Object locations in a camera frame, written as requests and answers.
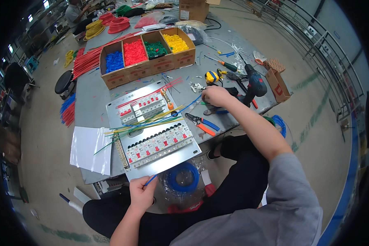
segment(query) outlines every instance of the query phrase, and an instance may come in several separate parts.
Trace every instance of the black stool seat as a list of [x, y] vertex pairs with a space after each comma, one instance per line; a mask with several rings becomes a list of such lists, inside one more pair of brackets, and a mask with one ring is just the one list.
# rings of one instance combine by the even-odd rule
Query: black stool seat
[[60, 76], [60, 78], [57, 80], [55, 86], [56, 94], [62, 94], [64, 91], [66, 91], [69, 85], [71, 84], [72, 78], [73, 74], [71, 73], [71, 70], [65, 71], [62, 74], [62, 76]]

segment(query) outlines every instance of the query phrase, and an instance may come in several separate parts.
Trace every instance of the tape measure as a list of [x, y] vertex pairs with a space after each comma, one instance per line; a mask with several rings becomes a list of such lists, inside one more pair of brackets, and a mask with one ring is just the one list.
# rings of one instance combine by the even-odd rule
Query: tape measure
[[208, 71], [205, 74], [205, 79], [207, 80], [207, 83], [213, 83], [219, 80], [219, 76], [215, 72]]

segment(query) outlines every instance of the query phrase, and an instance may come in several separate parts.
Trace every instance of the hand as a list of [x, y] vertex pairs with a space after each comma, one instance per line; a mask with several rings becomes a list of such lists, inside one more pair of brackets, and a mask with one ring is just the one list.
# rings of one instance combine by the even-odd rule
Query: hand
[[90, 4], [86, 4], [85, 7], [83, 8], [83, 11], [86, 11], [90, 8]]
[[202, 91], [202, 100], [207, 101], [216, 107], [225, 107], [230, 101], [235, 99], [223, 87], [212, 85]]
[[148, 185], [144, 186], [151, 178], [152, 176], [144, 176], [130, 181], [130, 207], [142, 215], [153, 203], [153, 194], [156, 189], [158, 177], [154, 178]]

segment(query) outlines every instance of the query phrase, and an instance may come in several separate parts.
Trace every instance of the white circuit breaker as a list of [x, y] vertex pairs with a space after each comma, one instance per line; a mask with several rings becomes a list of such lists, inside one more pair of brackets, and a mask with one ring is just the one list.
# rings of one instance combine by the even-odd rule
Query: white circuit breaker
[[125, 153], [130, 166], [139, 168], [191, 144], [193, 141], [195, 139], [188, 126], [178, 123], [169, 131], [164, 130], [153, 138], [144, 139], [135, 146], [129, 146]]
[[119, 108], [118, 114], [120, 114], [122, 125], [131, 125], [138, 122], [137, 117], [143, 116], [144, 119], [147, 119], [158, 114], [163, 110], [163, 106], [165, 106], [165, 102], [161, 93], [153, 93]]
[[137, 117], [135, 116], [134, 109], [130, 104], [119, 108], [120, 120], [122, 121], [122, 125], [131, 125], [134, 122], [137, 122]]

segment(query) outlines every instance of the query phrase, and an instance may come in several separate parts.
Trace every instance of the metal workbench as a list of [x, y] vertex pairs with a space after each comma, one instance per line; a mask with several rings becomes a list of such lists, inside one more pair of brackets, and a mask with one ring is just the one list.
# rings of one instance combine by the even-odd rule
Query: metal workbench
[[[167, 12], [167, 14], [177, 15], [178, 11]], [[209, 13], [208, 18], [212, 18], [221, 23], [220, 29], [206, 31], [208, 36], [216, 37], [228, 43], [233, 42], [237, 46], [240, 46], [241, 48], [243, 48], [244, 51], [248, 53], [249, 57], [253, 57], [252, 55], [253, 51], [255, 50], [258, 51], [255, 46], [247, 42], [239, 33], [231, 29], [231, 27], [227, 23], [223, 22], [217, 16]], [[121, 35], [125, 35], [127, 33], [132, 33], [136, 31], [141, 31], [141, 29], [133, 28], [133, 26], [139, 19], [140, 19], [139, 16], [136, 16], [130, 19], [130, 25], [131, 25], [130, 28], [123, 31], [122, 33], [108, 34], [108, 27], [106, 27], [105, 30], [101, 34], [90, 39], [87, 42], [85, 53], [89, 48], [104, 45], [107, 42], [110, 42], [111, 40]], [[216, 40], [216, 39], [212, 39], [212, 42], [208, 43], [208, 45], [214, 46], [215, 48], [222, 51], [223, 53], [229, 53], [233, 51], [233, 49], [229, 45], [219, 40]], [[172, 97], [177, 105], [182, 105], [182, 104], [188, 105], [191, 101], [195, 100], [200, 95], [200, 92], [194, 93], [190, 89], [189, 83], [200, 83], [206, 86], [205, 79], [197, 78], [196, 76], [203, 77], [207, 71], [216, 71], [217, 68], [220, 68], [223, 71], [227, 70], [225, 67], [221, 66], [219, 63], [215, 61], [212, 61], [207, 58], [204, 58], [204, 59], [202, 58], [203, 55], [217, 58], [215, 54], [218, 55], [217, 52], [211, 49], [210, 47], [207, 47], [202, 44], [197, 45], [196, 46], [196, 62], [198, 64], [194, 64], [189, 67], [185, 67], [181, 69], [178, 68], [178, 69], [166, 72], [165, 75], [172, 77], [173, 80], [178, 77], [182, 77], [183, 82], [174, 85], [177, 91], [171, 88]], [[228, 58], [226, 56], [220, 56], [220, 57], [222, 60], [228, 63], [238, 62], [234, 60], [235, 56], [230, 56]], [[263, 97], [255, 98], [259, 106], [259, 108], [256, 111], [258, 113], [262, 113], [262, 112], [269, 110], [273, 106], [277, 105], [277, 102], [264, 76], [267, 72], [266, 69], [261, 65], [254, 66], [254, 68], [258, 72], [261, 73], [262, 75], [261, 77], [263, 78], [264, 82], [266, 83], [268, 87], [268, 92]], [[108, 115], [107, 115], [107, 111], [105, 107], [107, 103], [115, 99], [118, 99], [120, 96], [125, 95], [126, 91], [139, 89], [141, 87], [144, 87], [146, 85], [149, 85], [159, 80], [162, 80], [162, 75], [156, 74], [156, 75], [141, 78], [140, 82], [132, 81], [130, 83], [119, 86], [112, 90], [108, 90], [107, 86], [105, 85], [103, 79], [100, 76], [99, 70], [94, 71], [94, 72], [90, 71], [90, 72], [87, 72], [79, 76], [78, 82], [77, 82], [77, 93], [76, 93], [76, 104], [75, 104], [75, 125], [82, 126], [82, 127], [91, 127], [91, 128], [101, 128], [101, 127], [109, 128], [110, 126], [108, 122]], [[228, 79], [225, 79], [224, 87], [236, 87], [240, 94], [242, 95], [245, 94], [240, 89], [240, 87], [237, 85], [236, 82], [231, 82]], [[204, 116], [203, 111], [207, 109], [208, 109], [207, 106], [197, 105], [196, 107], [194, 107], [194, 109], [192, 109], [191, 114], [195, 116], [200, 116], [200, 117], [203, 116], [208, 121], [211, 121], [212, 123], [220, 127], [220, 131], [216, 135], [224, 133], [225, 131], [238, 125], [238, 122], [234, 119], [234, 117], [231, 114], [224, 114], [224, 115], [213, 114], [209, 116]], [[186, 119], [186, 122], [190, 126], [190, 129], [193, 132], [198, 144], [201, 144], [212, 138], [211, 135], [205, 134], [201, 129], [196, 128], [190, 120]], [[85, 184], [95, 183], [95, 182], [102, 181], [110, 177], [115, 177], [115, 176], [118, 176], [124, 173], [124, 168], [123, 168], [121, 160], [119, 159], [119, 155], [116, 150], [116, 147], [112, 145], [112, 148], [113, 150], [111, 154], [112, 157], [111, 157], [110, 176], [102, 175], [102, 174], [92, 172], [86, 169], [81, 169], [82, 177], [83, 177]]]

